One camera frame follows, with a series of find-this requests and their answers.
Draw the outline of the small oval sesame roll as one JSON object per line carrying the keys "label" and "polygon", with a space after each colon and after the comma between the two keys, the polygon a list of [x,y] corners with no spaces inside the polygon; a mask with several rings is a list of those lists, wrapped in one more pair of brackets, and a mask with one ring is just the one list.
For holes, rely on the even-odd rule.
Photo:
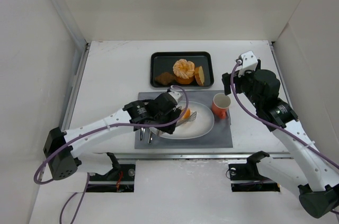
{"label": "small oval sesame roll", "polygon": [[186,109],[186,111],[182,110],[181,112],[181,119],[182,120],[185,120],[185,119],[188,119],[191,115],[191,110],[189,108]]}

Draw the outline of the metal tongs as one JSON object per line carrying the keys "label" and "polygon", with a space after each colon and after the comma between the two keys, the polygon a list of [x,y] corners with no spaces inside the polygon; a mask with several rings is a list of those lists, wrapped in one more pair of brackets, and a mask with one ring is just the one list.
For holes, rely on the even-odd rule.
{"label": "metal tongs", "polygon": [[180,120],[178,120],[175,127],[179,127],[179,126],[181,126],[181,125],[183,125],[183,124],[185,124],[187,122],[192,122],[192,121],[194,121],[196,119],[196,117],[197,117],[197,111],[191,112],[191,115],[190,115],[190,117],[188,119],[185,119],[185,120],[180,119]]}

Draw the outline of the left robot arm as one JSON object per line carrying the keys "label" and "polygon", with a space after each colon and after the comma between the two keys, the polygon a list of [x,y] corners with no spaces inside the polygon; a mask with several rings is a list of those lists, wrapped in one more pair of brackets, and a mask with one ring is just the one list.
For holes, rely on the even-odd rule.
{"label": "left robot arm", "polygon": [[52,180],[66,179],[84,164],[80,159],[83,152],[116,136],[144,128],[156,128],[173,133],[177,121],[183,116],[178,108],[182,99],[188,100],[185,90],[168,89],[155,99],[137,100],[106,118],[76,129],[62,131],[56,127],[49,131],[43,153]]}

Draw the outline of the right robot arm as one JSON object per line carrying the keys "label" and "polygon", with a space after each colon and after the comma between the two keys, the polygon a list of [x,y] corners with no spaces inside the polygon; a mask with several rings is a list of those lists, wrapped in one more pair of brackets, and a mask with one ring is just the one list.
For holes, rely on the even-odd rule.
{"label": "right robot arm", "polygon": [[250,155],[243,173],[253,180],[269,178],[294,194],[304,210],[321,218],[338,207],[338,164],[321,154],[304,132],[297,114],[279,98],[280,81],[266,69],[246,70],[222,75],[226,95],[243,93],[255,107],[253,118],[287,148],[301,173],[283,168],[264,151]]}

